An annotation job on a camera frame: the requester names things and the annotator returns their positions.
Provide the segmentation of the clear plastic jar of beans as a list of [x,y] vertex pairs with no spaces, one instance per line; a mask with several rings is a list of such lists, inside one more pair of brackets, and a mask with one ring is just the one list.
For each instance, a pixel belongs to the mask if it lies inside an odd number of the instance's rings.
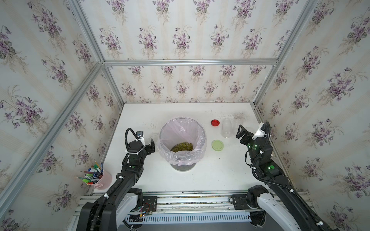
[[232,121],[229,118],[225,118],[222,120],[222,131],[221,135],[224,138],[230,138],[232,136],[233,132],[233,124]]

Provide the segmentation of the light green jar lid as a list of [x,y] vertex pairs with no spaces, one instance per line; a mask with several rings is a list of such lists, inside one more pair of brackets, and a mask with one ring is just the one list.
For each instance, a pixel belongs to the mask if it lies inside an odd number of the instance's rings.
[[211,143],[212,149],[220,152],[224,149],[224,143],[221,140],[213,140]]

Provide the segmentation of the red jar lid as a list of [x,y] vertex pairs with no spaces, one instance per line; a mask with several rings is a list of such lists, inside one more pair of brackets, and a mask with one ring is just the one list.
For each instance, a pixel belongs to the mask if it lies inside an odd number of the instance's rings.
[[218,127],[218,126],[220,125],[220,121],[219,121],[219,120],[217,120],[217,119],[213,119],[213,120],[211,121],[211,125],[212,125],[213,127]]

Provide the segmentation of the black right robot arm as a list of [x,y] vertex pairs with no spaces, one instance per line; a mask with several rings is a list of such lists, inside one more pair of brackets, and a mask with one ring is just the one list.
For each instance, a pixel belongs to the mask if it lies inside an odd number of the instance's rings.
[[272,159],[273,147],[269,140],[271,126],[260,123],[255,133],[239,125],[236,138],[247,147],[245,163],[252,176],[261,182],[246,194],[233,195],[235,210],[254,209],[251,224],[263,226],[268,214],[285,231],[331,231],[332,228],[317,215],[299,195],[282,168]]

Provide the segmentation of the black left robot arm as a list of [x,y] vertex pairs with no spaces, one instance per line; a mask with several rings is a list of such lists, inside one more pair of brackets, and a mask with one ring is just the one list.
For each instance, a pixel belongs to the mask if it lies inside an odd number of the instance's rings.
[[80,212],[77,231],[116,231],[128,213],[144,202],[142,190],[133,186],[144,171],[145,158],[155,153],[155,142],[145,144],[144,132],[128,128],[124,137],[126,155],[113,185]]

